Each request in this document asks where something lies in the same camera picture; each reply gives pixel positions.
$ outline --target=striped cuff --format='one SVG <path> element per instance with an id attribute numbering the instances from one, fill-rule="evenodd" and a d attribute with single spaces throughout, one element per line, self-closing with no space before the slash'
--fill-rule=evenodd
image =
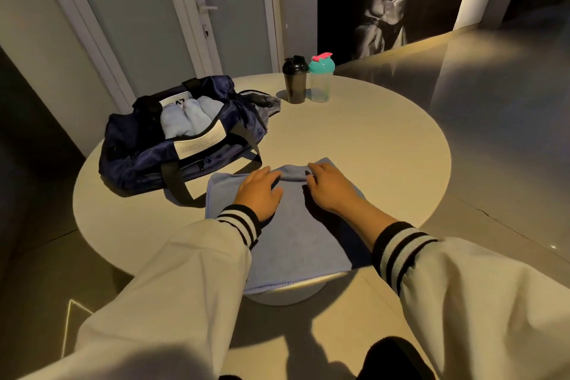
<path id="1" fill-rule="evenodd" d="M 437 241 L 411 224 L 393 223 L 374 243 L 372 264 L 378 275 L 399 295 L 402 278 L 413 266 L 417 254 L 425 245 Z"/>
<path id="2" fill-rule="evenodd" d="M 234 227 L 248 248 L 253 248 L 261 234 L 261 226 L 256 214 L 243 204 L 230 204 L 216 218 L 221 223 Z"/>

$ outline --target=black bottle cap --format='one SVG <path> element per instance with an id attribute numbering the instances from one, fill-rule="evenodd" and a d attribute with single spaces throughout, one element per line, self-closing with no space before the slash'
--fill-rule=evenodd
<path id="1" fill-rule="evenodd" d="M 309 71 L 309 65 L 305 61 L 303 56 L 293 56 L 285 59 L 283 64 L 283 74 L 285 75 L 295 75 L 297 73 L 303 73 Z"/>

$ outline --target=door handle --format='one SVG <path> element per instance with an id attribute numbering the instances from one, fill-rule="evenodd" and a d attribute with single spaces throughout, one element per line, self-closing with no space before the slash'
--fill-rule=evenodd
<path id="1" fill-rule="evenodd" d="M 218 9 L 218 7 L 209 7 L 205 4 L 203 4 L 202 2 L 198 2 L 198 11 L 200 12 L 200 14 L 205 14 L 208 11 L 215 11 Z"/>

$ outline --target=hand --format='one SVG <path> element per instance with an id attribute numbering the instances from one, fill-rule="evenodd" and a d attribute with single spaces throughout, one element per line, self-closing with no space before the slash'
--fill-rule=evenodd
<path id="1" fill-rule="evenodd" d="M 307 185 L 316 204 L 325 211 L 342 215 L 347 205 L 350 205 L 359 196 L 352 183 L 329 163 L 309 164 L 313 172 L 307 176 Z"/>
<path id="2" fill-rule="evenodd" d="M 269 219 L 277 210 L 283 197 L 283 188 L 271 189 L 275 179 L 280 177 L 280 171 L 269 172 L 265 167 L 250 173 L 239 186 L 234 204 L 243 204 L 251 209 L 260 222 Z"/>

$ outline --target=folded light blue towel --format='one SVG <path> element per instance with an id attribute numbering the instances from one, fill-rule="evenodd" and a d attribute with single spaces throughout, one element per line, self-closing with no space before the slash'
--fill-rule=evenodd
<path id="1" fill-rule="evenodd" d="M 200 104 L 203 112 L 206 113 L 211 120 L 216 118 L 219 110 L 224 106 L 223 102 L 216 101 L 215 99 L 205 95 L 198 98 L 198 103 Z"/>
<path id="2" fill-rule="evenodd" d="M 192 124 L 188 121 L 184 111 L 174 102 L 162 109 L 160 125 L 166 139 L 184 135 L 192 130 Z"/>
<path id="3" fill-rule="evenodd" d="M 330 162 L 324 158 L 321 162 Z M 308 167 L 283 166 L 277 186 L 283 198 L 275 215 L 262 223 L 244 293 L 260 293 L 336 272 L 367 266 L 370 252 L 352 228 L 313 201 Z M 214 173 L 206 196 L 206 218 L 215 218 L 234 200 L 247 175 Z"/>
<path id="4" fill-rule="evenodd" d="M 189 130 L 186 135 L 200 134 L 212 123 L 212 119 L 203 112 L 200 108 L 200 104 L 194 98 L 184 101 L 182 109 L 192 124 L 192 129 Z"/>

